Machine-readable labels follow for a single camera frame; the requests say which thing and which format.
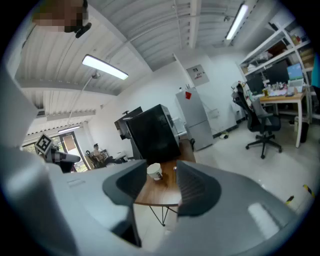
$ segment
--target door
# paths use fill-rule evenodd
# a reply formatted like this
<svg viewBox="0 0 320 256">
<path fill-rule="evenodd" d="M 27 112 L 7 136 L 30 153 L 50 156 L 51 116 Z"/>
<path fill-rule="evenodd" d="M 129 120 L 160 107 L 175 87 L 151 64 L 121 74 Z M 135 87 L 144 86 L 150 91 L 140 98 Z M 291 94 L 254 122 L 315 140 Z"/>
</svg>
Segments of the door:
<svg viewBox="0 0 320 256">
<path fill-rule="evenodd" d="M 76 169 L 76 171 L 78 173 L 87 171 L 89 167 L 87 163 L 84 161 L 84 156 L 82 155 L 81 150 L 79 148 L 75 133 L 72 131 L 59 135 L 59 137 L 65 153 L 80 157 L 80 161 L 74 163 L 74 168 Z"/>
<path fill-rule="evenodd" d="M 194 150 L 198 151 L 214 143 L 208 121 L 204 121 L 189 128 L 190 136 L 194 139 Z"/>
<path fill-rule="evenodd" d="M 187 127 L 192 127 L 207 120 L 207 114 L 199 94 L 195 88 L 188 89 L 191 93 L 191 98 L 186 98 L 186 91 L 176 94 L 176 98 L 183 112 Z"/>
</svg>

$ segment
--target box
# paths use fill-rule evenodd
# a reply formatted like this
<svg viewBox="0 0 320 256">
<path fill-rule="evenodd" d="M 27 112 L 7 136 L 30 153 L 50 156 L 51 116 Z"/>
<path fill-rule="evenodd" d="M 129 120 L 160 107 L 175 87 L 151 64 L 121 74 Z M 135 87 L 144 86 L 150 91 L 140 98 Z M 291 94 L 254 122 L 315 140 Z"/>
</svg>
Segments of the box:
<svg viewBox="0 0 320 256">
<path fill-rule="evenodd" d="M 294 44 L 295 46 L 297 46 L 297 45 L 299 44 L 299 41 L 298 41 L 298 39 L 296 38 L 295 35 L 292 35 L 292 36 L 291 36 L 291 40 L 292 40 L 292 42 L 293 42 L 293 44 Z"/>
<path fill-rule="evenodd" d="M 305 69 L 312 68 L 314 66 L 314 62 L 304 62 L 303 65 Z"/>
<path fill-rule="evenodd" d="M 244 74 L 248 73 L 248 68 L 247 67 L 241 67 L 241 69 L 242 69 L 242 72 Z"/>
<path fill-rule="evenodd" d="M 314 62 L 315 55 L 314 54 L 310 54 L 310 55 L 303 56 L 303 57 L 301 57 L 301 60 L 302 60 L 303 63 Z"/>
<path fill-rule="evenodd" d="M 313 48 L 309 48 L 309 49 L 306 49 L 304 51 L 301 51 L 300 52 L 300 57 L 302 58 L 304 56 L 311 55 L 311 54 L 314 54 L 314 53 L 315 53 L 314 49 Z"/>
</svg>

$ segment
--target window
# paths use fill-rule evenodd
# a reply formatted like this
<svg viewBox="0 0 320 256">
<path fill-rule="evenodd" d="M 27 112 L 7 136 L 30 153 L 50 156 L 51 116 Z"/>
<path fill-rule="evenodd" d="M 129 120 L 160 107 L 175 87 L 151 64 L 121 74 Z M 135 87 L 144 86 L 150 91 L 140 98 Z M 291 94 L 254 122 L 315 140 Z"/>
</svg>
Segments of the window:
<svg viewBox="0 0 320 256">
<path fill-rule="evenodd" d="M 52 143 L 59 147 L 60 152 L 65 152 L 64 148 L 62 147 L 62 142 L 59 136 L 52 137 L 51 139 Z"/>
<path fill-rule="evenodd" d="M 22 150 L 23 150 L 23 151 L 30 152 L 30 153 L 33 153 L 33 154 L 35 154 L 35 155 L 37 154 L 34 143 L 23 146 L 23 147 L 22 147 Z"/>
</svg>

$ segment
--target ceiling pipe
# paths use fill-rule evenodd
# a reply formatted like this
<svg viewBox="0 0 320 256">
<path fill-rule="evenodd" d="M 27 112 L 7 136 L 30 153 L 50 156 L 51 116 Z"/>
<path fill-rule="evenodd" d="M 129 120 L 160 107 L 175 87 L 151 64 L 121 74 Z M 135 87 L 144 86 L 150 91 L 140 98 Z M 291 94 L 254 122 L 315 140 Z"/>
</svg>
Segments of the ceiling pipe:
<svg viewBox="0 0 320 256">
<path fill-rule="evenodd" d="M 177 24 L 178 24 L 178 31 L 179 31 L 180 50 L 182 50 L 181 32 L 180 32 L 180 20 L 179 20 L 179 17 L 178 17 L 178 6 L 177 6 L 177 3 L 176 3 L 176 0 L 173 0 L 173 2 L 174 2 L 175 16 L 178 19 Z"/>
<path fill-rule="evenodd" d="M 70 126 L 70 119 L 71 119 L 71 115 L 72 113 L 74 112 L 74 108 L 75 108 L 75 105 L 77 103 L 77 101 L 79 100 L 81 94 L 84 92 L 84 90 L 86 89 L 87 85 L 90 83 L 90 81 L 92 79 L 99 79 L 100 78 L 100 73 L 98 73 L 97 70 L 95 70 L 95 73 L 93 73 L 90 78 L 88 79 L 88 81 L 85 83 L 84 87 L 82 88 L 82 90 L 78 93 L 78 96 L 76 97 L 73 105 L 72 105 L 72 108 L 71 108 L 71 112 L 70 112 L 70 115 L 69 115 L 69 118 L 68 118 L 68 122 L 67 124 Z"/>
<path fill-rule="evenodd" d="M 221 12 L 217 12 L 217 13 L 210 13 L 210 14 L 200 14 L 200 15 L 189 15 L 189 16 L 183 16 L 183 17 L 178 17 L 178 18 L 174 18 L 171 20 L 166 20 L 164 22 L 161 22 L 151 28 L 146 29 L 145 31 L 140 32 L 139 34 L 131 37 L 130 39 L 128 39 L 127 41 L 125 41 L 124 43 L 122 43 L 119 47 L 117 47 L 115 50 L 113 50 L 110 54 L 108 54 L 108 56 L 106 57 L 106 59 L 112 59 L 121 49 L 123 49 L 128 43 L 133 42 L 134 40 L 142 37 L 143 35 L 156 30 L 158 28 L 161 28 L 163 26 L 166 26 L 170 23 L 174 23 L 176 21 L 183 21 L 183 20 L 188 20 L 191 18 L 201 18 L 201 17 L 211 17 L 211 16 L 225 16 L 223 13 Z"/>
</svg>

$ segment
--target table leg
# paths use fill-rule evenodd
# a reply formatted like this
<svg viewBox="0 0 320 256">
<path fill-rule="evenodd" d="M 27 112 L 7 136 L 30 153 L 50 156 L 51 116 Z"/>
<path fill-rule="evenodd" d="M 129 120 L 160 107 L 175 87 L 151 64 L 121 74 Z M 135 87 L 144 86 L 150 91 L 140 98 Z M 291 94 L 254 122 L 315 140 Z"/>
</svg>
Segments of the table leg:
<svg viewBox="0 0 320 256">
<path fill-rule="evenodd" d="M 300 145 L 301 131 L 302 131 L 302 104 L 301 104 L 301 100 L 299 100 L 298 101 L 298 134 L 296 136 L 296 143 L 295 143 L 296 148 L 299 148 L 299 145 Z"/>
<path fill-rule="evenodd" d="M 275 114 L 278 116 L 279 115 L 279 111 L 278 111 L 278 104 L 274 104 L 274 108 L 275 108 Z"/>
<path fill-rule="evenodd" d="M 173 211 L 174 213 L 178 214 L 175 210 L 172 210 L 171 208 L 167 207 L 170 211 Z"/>
<path fill-rule="evenodd" d="M 167 217 L 167 214 L 168 214 L 168 210 L 171 210 L 171 209 L 169 207 L 167 207 L 166 213 L 165 213 L 165 216 L 164 216 L 164 207 L 163 206 L 161 207 L 161 210 L 162 210 L 162 222 L 161 222 L 160 219 L 158 218 L 158 216 L 156 215 L 156 213 L 154 212 L 154 210 L 151 208 L 151 206 L 149 206 L 149 207 L 150 207 L 151 211 L 153 212 L 154 216 L 157 218 L 157 220 L 160 222 L 160 224 L 164 227 L 165 226 L 166 217 Z"/>
<path fill-rule="evenodd" d="M 307 88 L 307 90 L 306 90 L 306 112 L 307 112 L 306 116 L 309 118 L 309 122 L 311 124 L 312 123 L 312 115 L 310 114 L 310 109 L 311 109 L 311 106 L 310 106 L 310 101 L 311 101 L 310 95 L 311 95 L 310 94 L 310 89 Z"/>
</svg>

